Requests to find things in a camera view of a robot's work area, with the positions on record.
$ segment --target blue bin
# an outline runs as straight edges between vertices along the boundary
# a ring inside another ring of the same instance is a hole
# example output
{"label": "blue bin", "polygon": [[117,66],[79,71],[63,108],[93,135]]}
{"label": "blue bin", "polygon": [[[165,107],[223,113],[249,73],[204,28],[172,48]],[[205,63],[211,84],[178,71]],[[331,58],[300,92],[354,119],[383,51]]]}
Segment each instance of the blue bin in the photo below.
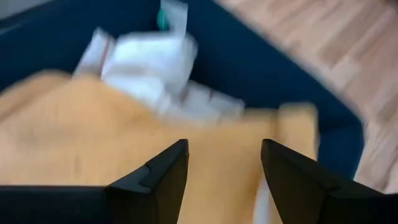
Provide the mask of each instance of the blue bin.
{"label": "blue bin", "polygon": [[[185,2],[188,31],[199,46],[191,79],[242,98],[252,108],[312,102],[319,114],[319,163],[352,179],[364,146],[358,117],[217,3]],[[157,30],[159,5],[159,0],[55,0],[25,13],[0,35],[0,88],[43,68],[72,72],[97,27],[115,37]]]}

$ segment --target teal tag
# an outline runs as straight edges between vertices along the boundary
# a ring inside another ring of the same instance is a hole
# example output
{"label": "teal tag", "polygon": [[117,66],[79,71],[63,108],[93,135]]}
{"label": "teal tag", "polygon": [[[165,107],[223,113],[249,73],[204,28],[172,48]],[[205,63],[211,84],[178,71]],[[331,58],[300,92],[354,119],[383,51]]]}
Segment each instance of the teal tag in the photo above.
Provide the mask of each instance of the teal tag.
{"label": "teal tag", "polygon": [[160,30],[167,30],[169,28],[169,24],[167,23],[163,10],[159,10],[159,13],[157,14],[157,26]]}

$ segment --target white fabric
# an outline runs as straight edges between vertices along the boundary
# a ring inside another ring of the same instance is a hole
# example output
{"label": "white fabric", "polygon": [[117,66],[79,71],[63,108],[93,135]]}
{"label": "white fabric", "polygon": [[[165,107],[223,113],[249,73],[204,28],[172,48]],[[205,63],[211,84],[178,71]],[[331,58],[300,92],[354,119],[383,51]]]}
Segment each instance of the white fabric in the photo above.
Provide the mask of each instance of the white fabric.
{"label": "white fabric", "polygon": [[253,212],[253,224],[267,224],[270,190],[265,176],[261,176]]}
{"label": "white fabric", "polygon": [[171,121],[206,124],[239,117],[244,109],[241,100],[188,82],[198,51],[186,34],[188,6],[162,0],[161,8],[168,32],[133,32],[115,40],[97,29],[74,75],[96,73]]}

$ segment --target hardwood floor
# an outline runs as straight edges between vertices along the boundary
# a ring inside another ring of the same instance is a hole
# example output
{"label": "hardwood floor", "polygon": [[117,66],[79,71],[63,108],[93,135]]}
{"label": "hardwood floor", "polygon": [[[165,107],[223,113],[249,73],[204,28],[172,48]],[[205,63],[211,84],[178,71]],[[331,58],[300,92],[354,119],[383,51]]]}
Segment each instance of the hardwood floor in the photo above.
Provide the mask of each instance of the hardwood floor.
{"label": "hardwood floor", "polygon": [[398,14],[382,0],[218,0],[357,110],[356,180],[398,192]]}

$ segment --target folded towel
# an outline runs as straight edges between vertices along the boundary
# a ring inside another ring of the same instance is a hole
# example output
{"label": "folded towel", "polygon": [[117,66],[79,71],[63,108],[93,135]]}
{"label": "folded towel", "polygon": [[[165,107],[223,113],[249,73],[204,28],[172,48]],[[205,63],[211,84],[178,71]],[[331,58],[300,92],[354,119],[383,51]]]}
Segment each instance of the folded towel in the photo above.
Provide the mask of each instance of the folded towel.
{"label": "folded towel", "polygon": [[[25,92],[36,78],[1,95],[0,108],[12,104],[9,93]],[[277,140],[284,113],[260,110],[217,126],[170,126],[92,75],[44,89],[14,113],[0,113],[0,184],[107,185],[186,138],[190,161],[178,222],[252,223],[264,175],[261,142]],[[314,119],[299,118],[292,126]],[[313,132],[306,138],[313,139]]]}

